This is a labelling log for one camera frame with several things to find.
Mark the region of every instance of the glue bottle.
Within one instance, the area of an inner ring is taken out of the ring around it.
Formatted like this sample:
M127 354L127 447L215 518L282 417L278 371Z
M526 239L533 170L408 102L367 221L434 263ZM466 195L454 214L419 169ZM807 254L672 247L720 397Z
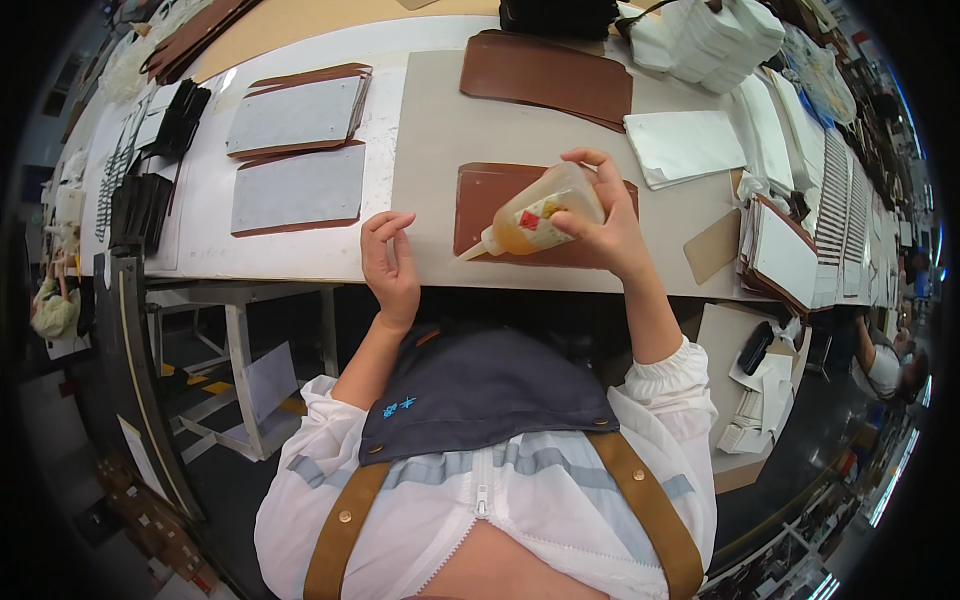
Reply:
M480 234L480 241L457 256L465 262L484 253L531 254L575 239L550 223L558 210L575 212L603 225L606 214L593 186L575 162L562 162L543 174L493 215L493 224Z

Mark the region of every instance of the bottle nozzle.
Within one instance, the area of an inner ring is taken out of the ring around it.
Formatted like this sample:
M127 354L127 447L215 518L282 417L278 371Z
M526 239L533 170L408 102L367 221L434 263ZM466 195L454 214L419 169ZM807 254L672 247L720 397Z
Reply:
M454 258L453 262L464 263L464 262L467 262L468 260L471 260L472 258L476 258L477 256L481 256L486 253L487 253L487 247L484 245L484 243L482 241L477 242L473 246L473 248L467 250L463 254L460 254L459 256Z

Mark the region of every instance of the apron strap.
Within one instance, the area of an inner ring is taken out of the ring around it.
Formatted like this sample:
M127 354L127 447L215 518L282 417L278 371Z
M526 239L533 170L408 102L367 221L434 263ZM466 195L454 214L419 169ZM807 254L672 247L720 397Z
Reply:
M704 579L700 551L660 482L619 431L585 433L654 546L670 600L692 598ZM350 476L317 537L303 600L339 600L353 545L389 470L390 463L375 463Z
M700 551L660 482L619 431L584 433L650 539L670 600L689 600L704 581Z
M303 600L338 600L344 584L347 561L360 528L367 520L391 463L357 467L350 476L317 537L303 582Z

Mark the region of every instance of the white jacket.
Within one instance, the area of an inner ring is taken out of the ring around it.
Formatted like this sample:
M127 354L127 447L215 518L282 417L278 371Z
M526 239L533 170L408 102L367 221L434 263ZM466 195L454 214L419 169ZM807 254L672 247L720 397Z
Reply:
M321 375L303 386L307 415L283 446L256 516L263 580L283 599L302 598L317 536L357 468L367 412L332 399L335 382ZM666 360L634 363L626 383L607 392L621 432L670 497L704 569L716 531L707 441L716 409L706 386L707 355L684 338ZM418 593L478 518L611 598L667 598L653 546L579 431L396 461L350 555L343 598Z

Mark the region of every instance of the navy apron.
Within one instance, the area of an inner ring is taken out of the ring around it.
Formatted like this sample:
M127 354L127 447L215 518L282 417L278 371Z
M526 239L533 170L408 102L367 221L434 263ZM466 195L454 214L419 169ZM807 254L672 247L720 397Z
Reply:
M367 416L358 458L365 466L529 431L619 428L589 368L546 342L503 326L417 327Z

